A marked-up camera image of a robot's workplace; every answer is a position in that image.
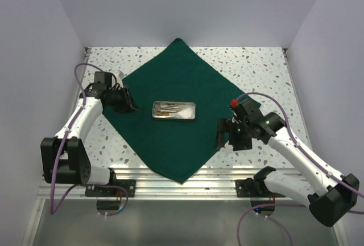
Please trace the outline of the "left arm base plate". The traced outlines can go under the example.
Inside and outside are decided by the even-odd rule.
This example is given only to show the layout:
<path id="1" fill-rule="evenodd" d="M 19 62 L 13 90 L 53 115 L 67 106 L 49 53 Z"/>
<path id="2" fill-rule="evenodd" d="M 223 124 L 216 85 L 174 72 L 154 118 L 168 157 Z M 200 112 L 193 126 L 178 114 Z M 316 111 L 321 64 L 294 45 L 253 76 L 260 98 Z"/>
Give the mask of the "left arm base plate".
<path id="1" fill-rule="evenodd" d="M 129 197 L 135 196 L 136 190 L 135 179 L 114 179 L 111 184 L 87 186 L 85 190 L 86 197 Z"/>

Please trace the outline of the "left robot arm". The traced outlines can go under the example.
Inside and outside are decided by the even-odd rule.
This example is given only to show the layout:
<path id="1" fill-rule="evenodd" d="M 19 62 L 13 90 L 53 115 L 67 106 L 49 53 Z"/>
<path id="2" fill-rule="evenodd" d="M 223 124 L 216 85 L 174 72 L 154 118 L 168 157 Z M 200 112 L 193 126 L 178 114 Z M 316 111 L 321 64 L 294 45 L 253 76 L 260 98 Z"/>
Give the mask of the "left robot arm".
<path id="1" fill-rule="evenodd" d="M 118 114 L 138 110 L 127 86 L 114 88 L 89 88 L 79 95 L 75 111 L 55 136 L 44 138 L 40 144 L 43 177 L 47 183 L 98 185 L 105 196 L 117 192 L 118 182 L 112 178 L 110 168 L 92 166 L 84 141 L 95 120 L 104 109 Z"/>

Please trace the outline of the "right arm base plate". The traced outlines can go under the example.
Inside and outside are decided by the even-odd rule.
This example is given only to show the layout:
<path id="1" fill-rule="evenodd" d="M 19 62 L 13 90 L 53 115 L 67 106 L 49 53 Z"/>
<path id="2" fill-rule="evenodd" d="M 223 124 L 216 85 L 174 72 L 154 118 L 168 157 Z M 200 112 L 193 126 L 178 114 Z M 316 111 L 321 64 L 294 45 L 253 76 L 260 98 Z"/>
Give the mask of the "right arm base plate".
<path id="1" fill-rule="evenodd" d="M 252 178 L 236 180 L 235 190 L 238 198 L 285 198 L 282 194 L 269 191 L 263 181 Z"/>

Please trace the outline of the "stainless steel tray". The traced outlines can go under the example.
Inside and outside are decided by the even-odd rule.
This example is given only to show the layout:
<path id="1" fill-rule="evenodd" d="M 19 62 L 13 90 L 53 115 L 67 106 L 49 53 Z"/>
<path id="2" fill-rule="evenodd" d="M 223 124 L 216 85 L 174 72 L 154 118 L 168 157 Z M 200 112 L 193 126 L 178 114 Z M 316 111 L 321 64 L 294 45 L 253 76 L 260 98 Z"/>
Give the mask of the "stainless steel tray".
<path id="1" fill-rule="evenodd" d="M 155 101 L 152 117 L 155 119 L 194 120 L 196 104 L 193 102 Z"/>

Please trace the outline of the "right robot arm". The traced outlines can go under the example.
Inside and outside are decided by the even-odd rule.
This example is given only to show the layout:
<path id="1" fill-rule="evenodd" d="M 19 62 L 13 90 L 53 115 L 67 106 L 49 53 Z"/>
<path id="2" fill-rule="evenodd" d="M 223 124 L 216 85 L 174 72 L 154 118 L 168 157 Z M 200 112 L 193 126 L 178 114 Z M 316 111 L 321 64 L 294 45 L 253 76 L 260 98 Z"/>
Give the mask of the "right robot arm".
<path id="1" fill-rule="evenodd" d="M 266 166 L 252 178 L 236 182 L 237 195 L 286 196 L 309 208 L 316 220 L 326 227 L 334 226 L 357 203 L 355 190 L 359 180 L 353 175 L 342 175 L 290 132 L 286 122 L 277 114 L 257 122 L 218 120 L 216 147 L 222 147 L 224 137 L 235 151 L 250 150 L 257 139 L 276 150 L 305 178 L 289 177 L 278 169 Z"/>

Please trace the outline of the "green surgical cloth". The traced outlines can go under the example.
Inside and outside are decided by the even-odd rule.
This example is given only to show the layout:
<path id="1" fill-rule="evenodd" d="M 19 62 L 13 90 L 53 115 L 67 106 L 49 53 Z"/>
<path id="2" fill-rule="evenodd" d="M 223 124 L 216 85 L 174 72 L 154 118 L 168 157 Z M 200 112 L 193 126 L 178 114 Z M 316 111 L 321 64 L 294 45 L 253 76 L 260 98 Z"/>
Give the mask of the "green surgical cloth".
<path id="1" fill-rule="evenodd" d="M 155 173 L 183 183 L 215 153 L 217 123 L 230 118 L 229 104 L 242 91 L 181 40 L 127 75 L 138 110 L 128 114 L 107 108 L 103 114 L 144 164 Z M 194 120 L 157 120 L 156 101 L 196 105 Z"/>

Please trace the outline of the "steel scissors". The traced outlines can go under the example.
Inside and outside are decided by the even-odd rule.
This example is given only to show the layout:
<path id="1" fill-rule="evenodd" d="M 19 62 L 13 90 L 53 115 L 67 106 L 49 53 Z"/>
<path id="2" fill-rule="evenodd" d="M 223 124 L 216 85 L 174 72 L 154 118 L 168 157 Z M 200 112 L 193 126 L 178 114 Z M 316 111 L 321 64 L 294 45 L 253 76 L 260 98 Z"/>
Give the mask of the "steel scissors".
<path id="1" fill-rule="evenodd" d="M 181 107 L 173 103 L 158 103 L 154 107 L 154 113 L 157 116 L 168 116 L 171 113 L 177 113 Z"/>

